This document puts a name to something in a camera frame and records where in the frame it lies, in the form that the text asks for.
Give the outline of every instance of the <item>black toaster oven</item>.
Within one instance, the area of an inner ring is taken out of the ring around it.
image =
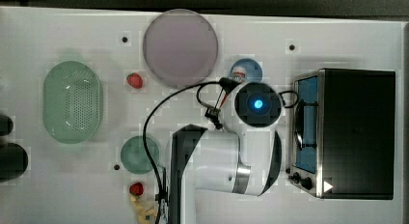
[[[318,198],[393,199],[395,72],[322,69],[294,89],[291,183]]]

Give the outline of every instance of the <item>beige object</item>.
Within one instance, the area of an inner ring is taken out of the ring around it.
[[[132,202],[132,205],[138,215],[139,224],[150,224],[150,221],[153,220],[153,218],[156,218],[157,212],[155,209],[151,208],[149,210],[145,210],[145,208],[142,206],[143,202],[139,200],[138,196],[133,196],[132,194],[129,194],[129,196],[130,201]]]

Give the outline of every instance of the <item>small green dish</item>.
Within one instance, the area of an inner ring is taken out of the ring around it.
[[[148,149],[155,164],[159,160],[159,148],[157,144],[147,137]],[[133,174],[146,174],[152,170],[150,160],[145,152],[142,135],[130,138],[121,150],[121,161],[127,171]]]

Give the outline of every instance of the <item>white tabletop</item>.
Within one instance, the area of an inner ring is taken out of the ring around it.
[[[123,143],[140,134],[151,109],[173,90],[150,73],[142,38],[156,13],[0,8],[0,109],[14,120],[10,142],[29,153],[29,169],[0,183],[0,223],[137,223],[127,189],[142,181],[153,193],[154,177],[131,175],[121,164]],[[317,200],[291,185],[288,116],[281,120],[282,173],[260,197],[198,191],[198,223],[401,223],[403,168],[403,26],[310,18],[205,15],[219,39],[219,56],[209,79],[227,75],[244,57],[258,61],[266,83],[280,91],[293,76],[320,68],[395,70],[395,194],[392,201]],[[123,43],[126,36],[129,42]],[[294,44],[294,51],[288,46]],[[42,83],[65,60],[87,64],[103,84],[103,121],[78,146],[59,144],[42,124]],[[145,87],[125,82],[139,72]],[[204,99],[216,100],[215,88]],[[187,124],[208,126],[193,91],[159,110],[149,133],[165,147]],[[115,171],[115,164],[122,166]]]

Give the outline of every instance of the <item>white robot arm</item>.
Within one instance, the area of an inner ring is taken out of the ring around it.
[[[195,191],[260,196],[278,178],[281,143],[275,131],[281,97],[263,83],[236,86],[221,110],[225,131],[186,126],[164,160],[169,224],[195,224]]]

